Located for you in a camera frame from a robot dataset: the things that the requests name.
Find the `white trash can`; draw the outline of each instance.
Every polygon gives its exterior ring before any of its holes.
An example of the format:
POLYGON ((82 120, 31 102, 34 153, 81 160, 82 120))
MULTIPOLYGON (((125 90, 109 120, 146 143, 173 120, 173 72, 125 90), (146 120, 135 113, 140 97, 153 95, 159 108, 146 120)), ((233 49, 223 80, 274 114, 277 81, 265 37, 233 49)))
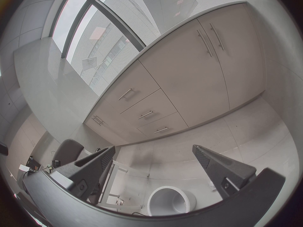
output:
POLYGON ((188 213, 196 206, 196 198, 189 191, 176 187, 160 187, 149 197, 147 211, 149 216, 164 216, 188 213))

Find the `floor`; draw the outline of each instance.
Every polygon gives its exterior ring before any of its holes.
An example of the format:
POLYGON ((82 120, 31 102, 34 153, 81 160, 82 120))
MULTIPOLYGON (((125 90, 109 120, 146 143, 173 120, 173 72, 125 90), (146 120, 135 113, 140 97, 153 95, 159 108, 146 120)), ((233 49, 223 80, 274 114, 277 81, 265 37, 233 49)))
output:
MULTIPOLYGON (((192 192, 201 209, 222 200, 209 186, 210 179, 192 153, 198 144, 237 161, 248 163, 259 174, 264 168, 286 176, 286 182, 268 213, 274 213, 289 197, 298 180, 298 156, 293 139, 281 118, 262 98, 195 129, 169 137, 124 146, 117 161, 149 173, 148 178, 118 171, 111 194, 120 195, 124 206, 142 206, 125 213, 148 215, 151 193, 161 186, 192 192)), ((109 197, 108 203, 115 204, 109 197)))

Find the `drawer handle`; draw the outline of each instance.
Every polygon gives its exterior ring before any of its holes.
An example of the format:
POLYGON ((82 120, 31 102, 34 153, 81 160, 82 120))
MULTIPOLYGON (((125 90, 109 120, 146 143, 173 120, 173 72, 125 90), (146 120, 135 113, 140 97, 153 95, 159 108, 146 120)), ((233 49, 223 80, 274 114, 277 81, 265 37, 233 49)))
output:
POLYGON ((147 116, 147 115, 149 115, 149 114, 151 114, 152 113, 152 111, 150 111, 149 113, 147 113, 147 114, 145 114, 145 115, 141 115, 138 119, 141 119, 141 118, 143 118, 143 117, 145 117, 145 116, 147 116))
POLYGON ((214 27, 214 25, 213 25, 212 23, 210 23, 210 26, 211 26, 211 29, 214 31, 214 33, 216 34, 216 36, 217 36, 217 38, 218 38, 218 40, 219 40, 219 46, 222 47, 222 50, 225 50, 225 48, 224 48, 224 46, 223 46, 223 44, 222 44, 222 41, 221 41, 221 39, 220 39, 220 36, 219 36, 219 34, 218 34, 216 28, 214 27))
POLYGON ((126 93, 124 93, 121 97, 119 97, 119 99, 118 100, 120 100, 121 98, 123 98, 127 93, 129 93, 131 91, 131 88, 130 89, 128 89, 127 90, 127 92, 126 93))
POLYGON ((199 33, 199 36, 202 38, 202 40, 203 40, 203 42, 204 42, 206 48, 207 48, 207 52, 210 54, 210 57, 212 57, 212 52, 210 51, 210 48, 209 48, 209 46, 208 46, 206 40, 204 39, 204 37, 203 37, 203 35, 202 35, 200 29, 197 29, 197 31, 198 31, 198 33, 199 33))
POLYGON ((162 130, 157 130, 156 132, 154 132, 154 133, 158 133, 158 132, 161 132, 161 131, 164 131, 164 130, 167 130, 168 129, 168 127, 165 127, 164 129, 162 129, 162 130))
POLYGON ((98 125, 103 125, 104 123, 103 120, 100 119, 98 116, 93 116, 92 120, 95 121, 98 125))

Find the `white wall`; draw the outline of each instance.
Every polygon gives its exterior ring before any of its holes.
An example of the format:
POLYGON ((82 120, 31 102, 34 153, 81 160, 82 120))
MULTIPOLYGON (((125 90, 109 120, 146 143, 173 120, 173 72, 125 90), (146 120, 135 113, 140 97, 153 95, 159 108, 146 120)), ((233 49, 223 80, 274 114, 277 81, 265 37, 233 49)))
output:
MULTIPOLYGON (((24 0, 13 14, 0 40, 0 140, 3 140, 10 124, 24 108, 26 101, 18 84, 13 51, 42 37, 42 29, 54 0, 24 0)), ((47 27, 53 21, 48 16, 47 27)))

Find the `drawer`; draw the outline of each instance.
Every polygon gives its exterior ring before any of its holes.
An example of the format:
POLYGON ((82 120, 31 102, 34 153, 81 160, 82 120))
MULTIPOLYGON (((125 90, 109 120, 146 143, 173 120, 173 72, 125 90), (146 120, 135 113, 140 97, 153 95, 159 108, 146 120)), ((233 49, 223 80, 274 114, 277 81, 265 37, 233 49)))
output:
POLYGON ((108 101, 116 111, 122 113, 159 88, 158 84, 144 66, 136 60, 113 83, 103 98, 108 101))
POLYGON ((147 137, 123 118, 106 100, 101 99, 85 122, 113 145, 124 145, 146 140, 147 137), (102 123, 92 119, 97 116, 102 123))
POLYGON ((124 111, 121 115, 134 127, 138 128, 175 112, 177 112, 176 108, 165 93, 159 89, 124 111))
POLYGON ((139 127, 138 130, 140 130, 148 138, 152 139, 163 135, 171 134, 177 131, 181 131, 186 128, 188 128, 187 124, 184 122, 180 114, 176 112, 162 119, 159 119, 157 121, 139 127))

